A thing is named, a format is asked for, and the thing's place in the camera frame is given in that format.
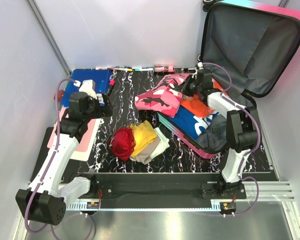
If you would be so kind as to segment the orange white shirt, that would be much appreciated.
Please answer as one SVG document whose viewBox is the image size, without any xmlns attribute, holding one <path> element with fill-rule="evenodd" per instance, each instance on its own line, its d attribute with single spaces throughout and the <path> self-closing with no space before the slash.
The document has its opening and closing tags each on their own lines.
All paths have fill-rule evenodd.
<svg viewBox="0 0 300 240">
<path fill-rule="evenodd" d="M 221 92 L 223 90 L 220 84 L 217 83 L 214 79 L 212 79 L 212 83 L 213 89 L 211 90 L 210 94 L 215 92 Z M 206 117 L 208 114 L 211 114 L 215 111 L 213 107 L 208 106 L 208 100 L 200 101 L 199 97 L 196 94 L 192 97 L 184 95 L 183 87 L 181 88 L 182 99 L 179 107 L 186 108 L 188 111 L 200 118 Z"/>
</svg>

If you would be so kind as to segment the white bra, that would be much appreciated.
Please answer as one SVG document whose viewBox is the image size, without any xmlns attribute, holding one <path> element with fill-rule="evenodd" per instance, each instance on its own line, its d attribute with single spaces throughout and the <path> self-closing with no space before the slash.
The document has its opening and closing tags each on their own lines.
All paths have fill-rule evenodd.
<svg viewBox="0 0 300 240">
<path fill-rule="evenodd" d="M 162 154 L 167 148 L 170 147 L 169 145 L 169 139 L 162 133 L 159 127 L 156 127 L 154 129 L 155 133 L 157 134 L 157 137 L 159 138 L 159 144 L 155 148 L 155 150 L 151 153 L 150 157 L 153 160 L 160 154 Z"/>
</svg>

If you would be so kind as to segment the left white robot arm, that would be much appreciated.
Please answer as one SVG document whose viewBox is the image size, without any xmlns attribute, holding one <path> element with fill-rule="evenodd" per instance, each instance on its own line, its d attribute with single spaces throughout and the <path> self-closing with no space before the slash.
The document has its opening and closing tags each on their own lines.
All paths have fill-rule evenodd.
<svg viewBox="0 0 300 240">
<path fill-rule="evenodd" d="M 93 198 L 98 193 L 97 179 L 92 170 L 77 173 L 63 187 L 59 184 L 72 154 L 88 131 L 88 124 L 113 114 L 108 95 L 103 93 L 101 97 L 104 104 L 86 92 L 71 94 L 41 169 L 28 188 L 19 189 L 15 195 L 25 222 L 57 226 L 64 218 L 66 208 L 75 200 L 81 196 Z"/>
</svg>

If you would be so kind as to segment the red lace bra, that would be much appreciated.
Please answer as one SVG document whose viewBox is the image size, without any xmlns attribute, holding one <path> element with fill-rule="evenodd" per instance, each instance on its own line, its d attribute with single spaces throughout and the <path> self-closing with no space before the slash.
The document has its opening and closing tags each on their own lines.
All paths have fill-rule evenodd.
<svg viewBox="0 0 300 240">
<path fill-rule="evenodd" d="M 116 157 L 122 161 L 128 161 L 136 146 L 133 130 L 130 127 L 117 129 L 108 144 Z"/>
</svg>

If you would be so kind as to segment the yellow bra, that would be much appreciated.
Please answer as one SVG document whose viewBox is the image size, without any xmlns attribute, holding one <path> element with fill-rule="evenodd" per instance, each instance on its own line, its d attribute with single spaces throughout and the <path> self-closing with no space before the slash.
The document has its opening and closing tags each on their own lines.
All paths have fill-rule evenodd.
<svg viewBox="0 0 300 240">
<path fill-rule="evenodd" d="M 129 127 L 133 131 L 135 141 L 131 157 L 135 158 L 148 146 L 148 144 L 152 143 L 157 138 L 157 134 L 150 122 L 147 120 L 142 123 L 131 124 Z"/>
</svg>

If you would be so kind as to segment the pink camouflage garment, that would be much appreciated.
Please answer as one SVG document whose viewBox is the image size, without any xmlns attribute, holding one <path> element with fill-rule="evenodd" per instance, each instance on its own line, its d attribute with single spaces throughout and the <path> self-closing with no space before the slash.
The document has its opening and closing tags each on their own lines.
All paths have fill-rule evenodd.
<svg viewBox="0 0 300 240">
<path fill-rule="evenodd" d="M 152 89 L 134 98 L 138 110 L 160 112 L 174 118 L 183 98 L 183 84 L 190 73 L 174 73 L 165 75 Z"/>
</svg>

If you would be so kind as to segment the beige bra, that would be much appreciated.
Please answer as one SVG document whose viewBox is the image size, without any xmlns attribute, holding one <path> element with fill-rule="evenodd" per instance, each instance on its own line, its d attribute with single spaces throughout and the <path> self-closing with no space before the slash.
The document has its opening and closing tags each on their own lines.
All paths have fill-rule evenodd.
<svg viewBox="0 0 300 240">
<path fill-rule="evenodd" d="M 162 141 L 160 138 L 149 143 L 136 157 L 134 160 L 144 165 L 150 163 L 152 159 L 162 153 Z"/>
</svg>

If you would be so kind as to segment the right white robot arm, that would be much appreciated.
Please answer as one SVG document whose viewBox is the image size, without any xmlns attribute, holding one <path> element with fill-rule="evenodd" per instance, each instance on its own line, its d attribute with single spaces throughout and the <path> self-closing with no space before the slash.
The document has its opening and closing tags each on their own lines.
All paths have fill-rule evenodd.
<svg viewBox="0 0 300 240">
<path fill-rule="evenodd" d="M 187 77 L 182 93 L 188 97 L 198 95 L 201 102 L 226 119 L 228 156 L 214 189 L 220 197 L 229 198 L 241 190 L 244 165 L 249 155 L 260 145 L 258 111 L 255 107 L 234 102 L 225 90 L 214 88 L 212 74 L 204 68 Z"/>
</svg>

